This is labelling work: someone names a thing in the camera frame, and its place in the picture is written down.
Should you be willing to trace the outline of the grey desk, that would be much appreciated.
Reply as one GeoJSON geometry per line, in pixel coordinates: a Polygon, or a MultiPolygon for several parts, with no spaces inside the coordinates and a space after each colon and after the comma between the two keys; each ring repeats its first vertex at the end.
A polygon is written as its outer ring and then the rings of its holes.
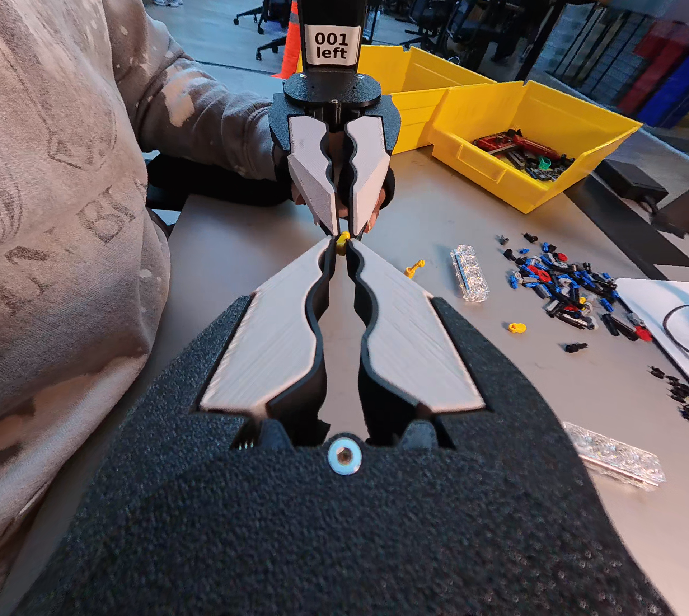
{"type": "Polygon", "coordinates": [[[343,465],[332,438],[296,433],[282,409],[201,413],[254,299],[238,298],[162,372],[148,396],[167,478],[100,545],[65,596],[35,588],[20,610],[58,615],[672,615],[628,554],[556,415],[529,380],[445,300],[441,338],[480,402],[434,411],[374,368],[382,297],[347,253],[366,332],[360,392],[371,443],[343,465]]]}

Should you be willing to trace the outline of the red and blue crates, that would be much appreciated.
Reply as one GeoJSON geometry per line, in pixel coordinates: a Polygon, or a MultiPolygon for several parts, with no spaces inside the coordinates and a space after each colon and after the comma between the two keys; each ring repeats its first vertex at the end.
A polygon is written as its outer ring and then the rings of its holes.
{"type": "Polygon", "coordinates": [[[653,128],[672,128],[688,113],[688,23],[653,22],[633,50],[639,73],[615,101],[622,114],[653,128]]]}

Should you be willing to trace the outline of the orange traffic cone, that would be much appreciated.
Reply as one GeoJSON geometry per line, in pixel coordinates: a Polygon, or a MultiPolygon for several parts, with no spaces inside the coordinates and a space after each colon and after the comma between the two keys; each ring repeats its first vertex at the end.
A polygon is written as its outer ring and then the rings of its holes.
{"type": "Polygon", "coordinates": [[[282,58],[282,65],[279,73],[272,78],[288,79],[297,71],[297,63],[300,59],[300,19],[298,11],[298,0],[291,0],[290,18],[285,42],[285,50],[282,58]]]}

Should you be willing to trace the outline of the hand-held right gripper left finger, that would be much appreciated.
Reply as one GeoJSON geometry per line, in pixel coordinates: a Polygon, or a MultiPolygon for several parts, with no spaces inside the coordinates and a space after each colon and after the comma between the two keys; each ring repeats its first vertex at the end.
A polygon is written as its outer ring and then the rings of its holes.
{"type": "Polygon", "coordinates": [[[293,439],[325,437],[318,320],[329,307],[336,241],[316,243],[255,290],[201,397],[202,411],[278,420],[293,439]]]}

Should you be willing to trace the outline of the white board with motor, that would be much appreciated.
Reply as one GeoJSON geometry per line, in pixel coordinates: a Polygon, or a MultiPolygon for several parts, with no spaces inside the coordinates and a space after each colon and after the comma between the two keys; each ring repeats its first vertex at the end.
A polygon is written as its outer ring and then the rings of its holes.
{"type": "MultiPolygon", "coordinates": [[[[677,305],[688,304],[688,282],[619,278],[617,292],[625,305],[642,319],[669,359],[688,377],[688,353],[676,347],[661,326],[669,310],[677,305]]],[[[688,309],[677,312],[670,319],[669,328],[688,347],[688,309]]]]}

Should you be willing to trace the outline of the person's left hand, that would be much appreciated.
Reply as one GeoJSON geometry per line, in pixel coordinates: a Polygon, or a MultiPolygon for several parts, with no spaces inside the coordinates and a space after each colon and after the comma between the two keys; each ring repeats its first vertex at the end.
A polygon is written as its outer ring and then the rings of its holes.
{"type": "Polygon", "coordinates": [[[379,191],[378,197],[376,199],[373,211],[369,217],[369,220],[367,221],[365,227],[364,227],[364,233],[370,233],[375,225],[375,222],[378,219],[378,216],[380,215],[380,210],[383,207],[383,204],[385,202],[386,198],[386,192],[383,188],[379,191]]]}

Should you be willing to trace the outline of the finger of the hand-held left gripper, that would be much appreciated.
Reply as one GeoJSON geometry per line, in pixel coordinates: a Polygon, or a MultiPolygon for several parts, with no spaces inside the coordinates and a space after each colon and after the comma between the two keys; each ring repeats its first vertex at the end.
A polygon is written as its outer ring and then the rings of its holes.
{"type": "Polygon", "coordinates": [[[389,171],[390,155],[385,149],[383,121],[362,116],[349,121],[345,147],[351,154],[343,165],[343,203],[348,211],[349,233],[360,237],[375,211],[389,171]]]}
{"type": "Polygon", "coordinates": [[[289,117],[289,174],[310,209],[314,221],[327,234],[340,232],[332,160],[327,154],[329,129],[313,117],[289,117]]]}

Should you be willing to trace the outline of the heap of red black parts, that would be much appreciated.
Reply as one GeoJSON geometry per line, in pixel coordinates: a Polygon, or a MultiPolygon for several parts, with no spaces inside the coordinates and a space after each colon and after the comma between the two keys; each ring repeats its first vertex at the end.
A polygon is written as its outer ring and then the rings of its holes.
{"type": "Polygon", "coordinates": [[[557,181],[575,162],[566,154],[523,136],[520,129],[476,138],[472,145],[506,159],[515,169],[537,181],[557,181]]]}

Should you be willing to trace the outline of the heap of black tiny parts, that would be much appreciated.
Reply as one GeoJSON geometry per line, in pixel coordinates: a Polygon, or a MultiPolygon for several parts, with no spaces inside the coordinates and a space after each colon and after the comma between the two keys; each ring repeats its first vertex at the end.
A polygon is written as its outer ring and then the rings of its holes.
{"type": "Polygon", "coordinates": [[[679,413],[683,419],[688,421],[688,385],[674,376],[666,376],[668,383],[668,395],[679,403],[679,413]]]}

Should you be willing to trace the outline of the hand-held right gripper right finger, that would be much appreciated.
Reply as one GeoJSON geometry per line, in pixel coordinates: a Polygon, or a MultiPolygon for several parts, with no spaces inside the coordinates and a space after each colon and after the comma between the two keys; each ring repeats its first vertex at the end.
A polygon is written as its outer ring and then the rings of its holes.
{"type": "Polygon", "coordinates": [[[436,308],[438,298],[357,239],[347,244],[354,309],[365,324],[358,392],[369,441],[388,447],[415,420],[487,405],[436,308]]]}

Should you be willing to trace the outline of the black power adapter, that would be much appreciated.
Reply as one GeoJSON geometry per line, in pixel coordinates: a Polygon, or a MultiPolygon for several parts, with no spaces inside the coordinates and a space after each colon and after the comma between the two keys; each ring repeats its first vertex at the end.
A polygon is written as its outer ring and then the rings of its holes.
{"type": "Polygon", "coordinates": [[[605,159],[598,164],[594,173],[620,198],[646,204],[652,210],[668,196],[665,187],[635,164],[605,159]]]}

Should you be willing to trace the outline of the yellow storage bin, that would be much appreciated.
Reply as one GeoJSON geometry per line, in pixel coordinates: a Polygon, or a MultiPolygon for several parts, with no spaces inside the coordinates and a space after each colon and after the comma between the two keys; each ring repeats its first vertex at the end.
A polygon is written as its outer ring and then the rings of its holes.
{"type": "Polygon", "coordinates": [[[401,126],[390,155],[430,144],[426,125],[449,89],[495,84],[493,79],[416,47],[404,51],[400,46],[364,45],[357,71],[374,78],[400,114],[401,126]]]}
{"type": "Polygon", "coordinates": [[[527,214],[585,179],[640,126],[535,81],[511,81],[448,89],[426,131],[437,160],[527,214]],[[507,129],[520,129],[573,164],[555,181],[538,181],[474,145],[507,129]]]}

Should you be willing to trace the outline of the clear plastic building piece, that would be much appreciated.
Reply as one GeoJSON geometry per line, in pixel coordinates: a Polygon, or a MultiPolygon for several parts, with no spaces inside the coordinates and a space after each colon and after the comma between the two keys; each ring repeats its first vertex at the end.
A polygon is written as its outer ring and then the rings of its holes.
{"type": "Polygon", "coordinates": [[[459,245],[450,251],[450,258],[461,297],[466,302],[485,302],[489,288],[473,247],[459,245]]]}
{"type": "Polygon", "coordinates": [[[582,463],[591,470],[641,489],[657,489],[666,483],[655,454],[571,422],[563,422],[562,428],[582,463]]]}

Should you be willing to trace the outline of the black desk mat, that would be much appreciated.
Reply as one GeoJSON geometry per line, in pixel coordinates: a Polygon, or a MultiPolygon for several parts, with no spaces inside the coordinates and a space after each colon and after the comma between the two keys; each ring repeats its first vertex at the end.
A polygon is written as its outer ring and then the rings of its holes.
{"type": "Polygon", "coordinates": [[[688,255],[590,175],[565,190],[609,240],[654,281],[688,281],[688,255]]]}

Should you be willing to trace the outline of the pile of small building parts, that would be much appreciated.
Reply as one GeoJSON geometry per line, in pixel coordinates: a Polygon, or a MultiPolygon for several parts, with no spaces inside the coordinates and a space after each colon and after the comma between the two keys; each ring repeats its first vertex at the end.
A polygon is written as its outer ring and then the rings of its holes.
{"type": "Polygon", "coordinates": [[[599,272],[591,262],[576,262],[564,250],[535,235],[525,233],[530,245],[508,247],[509,239],[498,236],[503,257],[512,265],[510,286],[534,292],[543,302],[544,313],[577,330],[604,327],[611,336],[651,343],[649,328],[622,300],[617,279],[599,272]]]}

